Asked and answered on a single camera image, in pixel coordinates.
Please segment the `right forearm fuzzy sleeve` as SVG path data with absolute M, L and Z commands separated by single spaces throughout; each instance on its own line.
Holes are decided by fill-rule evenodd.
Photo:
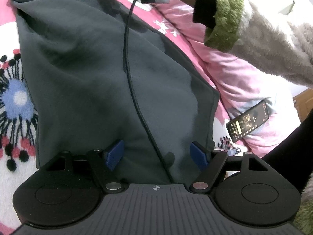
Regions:
M 283 15 L 253 0 L 196 0 L 194 22 L 206 26 L 207 47 L 312 87 L 312 6 Z

